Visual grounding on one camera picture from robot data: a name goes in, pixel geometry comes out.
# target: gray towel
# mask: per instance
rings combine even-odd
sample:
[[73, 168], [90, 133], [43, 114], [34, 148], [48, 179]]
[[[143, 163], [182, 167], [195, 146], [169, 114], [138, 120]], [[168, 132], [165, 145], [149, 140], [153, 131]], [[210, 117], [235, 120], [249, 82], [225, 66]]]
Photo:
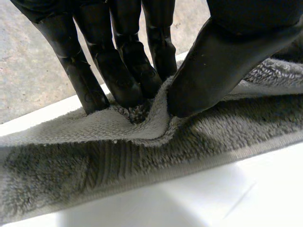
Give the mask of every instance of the gray towel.
[[303, 141], [303, 64], [268, 59], [218, 105], [186, 119], [167, 112], [171, 82], [137, 108], [111, 101], [89, 116], [79, 109], [1, 137], [0, 222]]

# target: concrete floor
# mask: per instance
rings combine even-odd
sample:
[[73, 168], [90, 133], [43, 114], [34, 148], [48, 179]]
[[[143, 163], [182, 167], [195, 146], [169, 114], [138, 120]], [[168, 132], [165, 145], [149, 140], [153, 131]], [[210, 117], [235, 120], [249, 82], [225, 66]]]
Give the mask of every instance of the concrete floor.
[[[190, 49], [208, 18], [206, 0], [176, 1], [171, 32], [177, 54]], [[103, 83], [82, 34], [78, 34], [98, 81]], [[143, 14], [139, 37], [151, 60]], [[0, 49], [0, 123], [75, 94], [50, 45], [8, 0], [0, 0]]]

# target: black robotic finger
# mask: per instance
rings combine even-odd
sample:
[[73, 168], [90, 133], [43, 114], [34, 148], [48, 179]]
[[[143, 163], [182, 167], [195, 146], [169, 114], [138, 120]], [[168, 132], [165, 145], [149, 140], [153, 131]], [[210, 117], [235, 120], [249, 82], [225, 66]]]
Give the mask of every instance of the black robotic finger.
[[177, 71], [176, 48], [170, 35], [175, 0], [142, 0], [142, 4], [152, 61], [164, 81]]
[[303, 64], [303, 31], [287, 47], [275, 53], [273, 58]]
[[109, 5], [120, 56], [129, 72], [141, 84], [143, 96], [154, 98], [162, 80], [151, 66], [143, 44], [139, 41], [141, 0], [112, 0]]
[[87, 63], [72, 15], [64, 13], [33, 24], [52, 46], [85, 112], [107, 108], [108, 100]]
[[140, 86], [123, 64], [112, 42], [108, 3], [84, 4], [75, 10], [74, 18], [95, 65], [116, 101], [124, 107], [141, 103]]
[[302, 29], [303, 16], [293, 26], [235, 35], [209, 19], [169, 88], [169, 111], [187, 117], [214, 106], [250, 70], [294, 41]]

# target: white surface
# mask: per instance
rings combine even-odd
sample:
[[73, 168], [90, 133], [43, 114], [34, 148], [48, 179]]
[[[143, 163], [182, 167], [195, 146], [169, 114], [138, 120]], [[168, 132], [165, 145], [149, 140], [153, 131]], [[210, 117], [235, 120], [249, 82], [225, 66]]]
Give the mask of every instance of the white surface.
[[5, 227], [303, 226], [303, 143]]

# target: robotic hand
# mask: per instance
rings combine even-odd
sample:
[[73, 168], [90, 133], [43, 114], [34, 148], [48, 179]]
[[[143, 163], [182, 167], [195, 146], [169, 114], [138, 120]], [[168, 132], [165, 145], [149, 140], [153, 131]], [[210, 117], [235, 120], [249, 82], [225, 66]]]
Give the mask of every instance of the robotic hand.
[[[88, 114], [107, 107], [108, 101], [87, 64], [73, 17], [121, 105], [133, 106], [143, 96], [154, 97], [162, 81], [176, 72], [176, 49], [170, 38], [175, 0], [142, 0], [156, 71], [138, 40], [140, 0], [11, 1], [51, 44]], [[211, 18], [168, 90], [169, 111], [178, 117], [214, 106], [252, 68], [285, 46], [290, 45], [276, 57], [302, 56], [303, 0], [207, 2]], [[112, 43], [109, 12], [118, 51]]]
[[[142, 0], [155, 69], [139, 41], [141, 0], [11, 0], [52, 46], [87, 114], [108, 107], [79, 44], [75, 19], [115, 100], [124, 107], [154, 98], [177, 71], [171, 42], [175, 0]], [[112, 28], [117, 50], [112, 42]]]
[[214, 106], [251, 69], [285, 46], [274, 57], [303, 58], [303, 0], [207, 2], [211, 18], [168, 91], [169, 110], [178, 117]]

